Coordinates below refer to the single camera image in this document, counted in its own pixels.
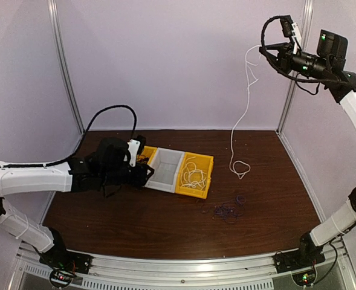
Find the yellow bin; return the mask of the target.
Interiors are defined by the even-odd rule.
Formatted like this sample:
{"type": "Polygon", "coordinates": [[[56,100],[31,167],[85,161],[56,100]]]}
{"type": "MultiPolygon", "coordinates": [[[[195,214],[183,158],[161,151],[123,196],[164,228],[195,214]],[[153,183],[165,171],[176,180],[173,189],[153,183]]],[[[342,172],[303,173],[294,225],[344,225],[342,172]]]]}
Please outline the yellow bin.
{"type": "Polygon", "coordinates": [[[142,153],[137,156],[137,163],[151,166],[153,164],[157,149],[157,147],[145,146],[142,153]]]}
{"type": "Polygon", "coordinates": [[[176,179],[175,193],[207,199],[213,171],[213,156],[186,152],[176,179]]]}

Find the aluminium front rail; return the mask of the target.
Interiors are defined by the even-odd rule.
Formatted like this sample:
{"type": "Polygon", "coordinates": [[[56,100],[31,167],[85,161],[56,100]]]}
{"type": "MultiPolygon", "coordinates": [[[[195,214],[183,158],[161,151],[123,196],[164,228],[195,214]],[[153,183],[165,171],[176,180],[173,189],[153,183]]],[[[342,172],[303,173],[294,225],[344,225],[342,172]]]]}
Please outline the aluminium front rail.
{"type": "MultiPolygon", "coordinates": [[[[346,248],[335,266],[313,287],[299,286],[296,271],[279,273],[274,253],[219,259],[132,259],[90,254],[87,274],[77,273],[65,289],[356,289],[356,276],[346,248]]],[[[6,289],[56,289],[49,282],[51,268],[23,244],[6,289]]]]}

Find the left frame post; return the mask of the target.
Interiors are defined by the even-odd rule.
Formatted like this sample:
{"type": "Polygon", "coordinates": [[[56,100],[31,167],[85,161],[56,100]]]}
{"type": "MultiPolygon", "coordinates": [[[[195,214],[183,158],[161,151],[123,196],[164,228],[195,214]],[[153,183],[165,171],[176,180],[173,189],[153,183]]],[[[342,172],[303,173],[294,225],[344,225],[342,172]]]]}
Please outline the left frame post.
{"type": "Polygon", "coordinates": [[[73,115],[74,121],[76,122],[76,127],[79,134],[83,134],[85,127],[81,118],[79,107],[74,94],[73,84],[71,81],[70,72],[68,69],[68,64],[66,61],[65,48],[63,45],[62,33],[60,29],[60,20],[58,14],[57,1],[48,0],[48,14],[52,26],[54,44],[56,47],[57,58],[59,61],[60,73],[62,76],[63,84],[65,87],[65,92],[67,99],[69,101],[71,113],[73,115]]]}

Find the white bin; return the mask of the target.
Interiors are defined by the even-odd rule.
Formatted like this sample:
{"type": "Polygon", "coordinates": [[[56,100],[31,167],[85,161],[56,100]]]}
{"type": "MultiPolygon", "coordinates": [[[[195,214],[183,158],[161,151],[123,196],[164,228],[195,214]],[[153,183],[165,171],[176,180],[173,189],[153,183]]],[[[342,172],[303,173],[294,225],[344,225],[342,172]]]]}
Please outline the white bin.
{"type": "Polygon", "coordinates": [[[149,178],[145,187],[162,192],[175,193],[178,173],[182,165],[185,152],[158,148],[150,163],[154,174],[149,178]]]}

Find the right circuit board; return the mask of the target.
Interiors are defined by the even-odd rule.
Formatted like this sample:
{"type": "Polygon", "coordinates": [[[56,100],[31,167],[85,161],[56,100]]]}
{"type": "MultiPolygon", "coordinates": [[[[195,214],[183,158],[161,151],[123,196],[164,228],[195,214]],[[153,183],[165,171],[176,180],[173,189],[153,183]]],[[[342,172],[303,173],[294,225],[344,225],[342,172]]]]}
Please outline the right circuit board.
{"type": "Polygon", "coordinates": [[[298,286],[307,286],[314,283],[316,274],[313,272],[301,272],[293,275],[293,280],[298,286]]]}

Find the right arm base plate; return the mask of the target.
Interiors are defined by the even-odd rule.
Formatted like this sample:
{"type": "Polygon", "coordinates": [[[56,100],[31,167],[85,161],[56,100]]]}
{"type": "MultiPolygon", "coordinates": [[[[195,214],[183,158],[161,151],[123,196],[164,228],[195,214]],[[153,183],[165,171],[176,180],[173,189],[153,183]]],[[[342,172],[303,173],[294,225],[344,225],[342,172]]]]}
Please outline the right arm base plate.
{"type": "Polygon", "coordinates": [[[314,253],[311,256],[302,254],[300,250],[289,252],[278,251],[273,255],[274,265],[278,273],[295,271],[297,269],[312,267],[316,263],[325,261],[325,256],[314,253]]]}

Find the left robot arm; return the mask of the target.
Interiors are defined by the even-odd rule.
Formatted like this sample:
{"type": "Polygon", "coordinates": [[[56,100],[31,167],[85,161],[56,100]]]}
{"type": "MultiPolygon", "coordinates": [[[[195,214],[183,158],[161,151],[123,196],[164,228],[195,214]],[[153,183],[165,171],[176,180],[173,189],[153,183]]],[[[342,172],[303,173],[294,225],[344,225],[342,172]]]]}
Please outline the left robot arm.
{"type": "Polygon", "coordinates": [[[154,169],[138,160],[144,141],[101,140],[84,158],[70,156],[52,163],[12,164],[0,161],[0,228],[29,243],[58,268],[71,263],[71,254],[58,231],[31,221],[6,202],[8,195],[29,192],[87,192],[129,184],[143,187],[154,169]]]}

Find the frame post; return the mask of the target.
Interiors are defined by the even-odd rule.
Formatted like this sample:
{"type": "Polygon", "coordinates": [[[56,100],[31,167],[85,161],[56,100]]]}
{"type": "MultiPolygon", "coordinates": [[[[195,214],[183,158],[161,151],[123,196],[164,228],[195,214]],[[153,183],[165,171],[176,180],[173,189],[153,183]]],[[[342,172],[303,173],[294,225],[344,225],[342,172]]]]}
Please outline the frame post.
{"type": "Polygon", "coordinates": [[[52,26],[54,44],[56,47],[57,58],[59,61],[60,73],[62,76],[63,84],[65,87],[65,92],[67,99],[69,101],[71,113],[73,115],[74,121],[76,122],[76,127],[79,134],[83,134],[85,127],[81,118],[79,107],[74,94],[73,84],[71,81],[70,72],[68,69],[68,64],[66,61],[65,48],[63,45],[62,33],[60,29],[60,20],[58,14],[57,1],[48,0],[48,14],[52,26]]]}
{"type": "MultiPolygon", "coordinates": [[[[311,31],[311,24],[313,19],[313,7],[314,1],[313,0],[305,0],[303,2],[303,13],[301,20],[297,21],[299,30],[301,32],[302,37],[302,48],[305,50],[308,45],[309,35],[311,31]]],[[[282,115],[280,118],[280,122],[277,128],[277,134],[282,135],[285,129],[286,121],[290,114],[291,105],[293,102],[293,98],[296,93],[296,83],[294,81],[290,81],[288,86],[288,91],[286,95],[285,104],[283,107],[282,115]]]]}

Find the circuit board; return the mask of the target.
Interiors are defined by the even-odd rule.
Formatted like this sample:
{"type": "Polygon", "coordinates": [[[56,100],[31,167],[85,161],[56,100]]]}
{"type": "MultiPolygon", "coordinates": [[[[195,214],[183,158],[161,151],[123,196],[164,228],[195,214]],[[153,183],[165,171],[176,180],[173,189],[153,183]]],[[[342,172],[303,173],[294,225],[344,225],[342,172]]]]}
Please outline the circuit board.
{"type": "Polygon", "coordinates": [[[307,286],[314,283],[316,274],[313,272],[301,272],[293,275],[293,280],[298,286],[307,286]]]}
{"type": "Polygon", "coordinates": [[[58,270],[52,270],[49,275],[49,281],[53,286],[61,288],[69,286],[72,283],[73,278],[58,270]]]}

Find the left circuit board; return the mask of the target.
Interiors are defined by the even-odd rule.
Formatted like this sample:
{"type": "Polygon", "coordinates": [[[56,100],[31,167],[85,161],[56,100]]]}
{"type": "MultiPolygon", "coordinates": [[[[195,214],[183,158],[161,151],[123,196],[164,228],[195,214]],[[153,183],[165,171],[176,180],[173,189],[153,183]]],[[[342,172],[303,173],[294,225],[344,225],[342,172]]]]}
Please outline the left circuit board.
{"type": "Polygon", "coordinates": [[[72,283],[73,278],[58,270],[52,270],[49,275],[49,281],[53,286],[61,288],[69,286],[72,283]]]}

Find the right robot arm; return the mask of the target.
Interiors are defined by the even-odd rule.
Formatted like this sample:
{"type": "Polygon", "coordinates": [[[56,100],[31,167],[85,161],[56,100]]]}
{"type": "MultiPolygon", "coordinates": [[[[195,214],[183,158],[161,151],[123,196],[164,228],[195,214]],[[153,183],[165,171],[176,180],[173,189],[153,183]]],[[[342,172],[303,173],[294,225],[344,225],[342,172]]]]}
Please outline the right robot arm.
{"type": "MultiPolygon", "coordinates": [[[[289,77],[291,71],[303,76],[303,82],[319,82],[327,89],[356,133],[356,73],[345,70],[347,38],[321,30],[316,54],[301,50],[296,38],[289,32],[288,42],[267,45],[261,42],[259,51],[281,75],[289,77]]],[[[339,235],[356,226],[356,187],[343,205],[327,220],[309,230],[300,238],[294,253],[298,266],[308,266],[322,248],[339,235]]]]}

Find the right frame post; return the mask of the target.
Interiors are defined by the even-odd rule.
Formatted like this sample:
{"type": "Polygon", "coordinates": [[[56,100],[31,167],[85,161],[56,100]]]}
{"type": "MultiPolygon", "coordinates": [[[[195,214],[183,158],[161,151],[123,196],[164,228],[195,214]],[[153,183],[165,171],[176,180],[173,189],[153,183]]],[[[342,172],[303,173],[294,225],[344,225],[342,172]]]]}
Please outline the right frame post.
{"type": "MultiPolygon", "coordinates": [[[[311,31],[311,24],[313,19],[313,7],[314,1],[313,0],[305,0],[303,2],[303,13],[301,20],[297,21],[299,30],[301,32],[302,37],[302,48],[305,50],[308,45],[309,35],[311,31]]],[[[296,83],[294,81],[290,81],[288,86],[288,91],[286,95],[285,104],[283,107],[282,115],[280,118],[280,122],[277,128],[277,134],[282,135],[285,129],[286,121],[290,114],[291,105],[293,102],[293,98],[296,93],[296,83]]]]}

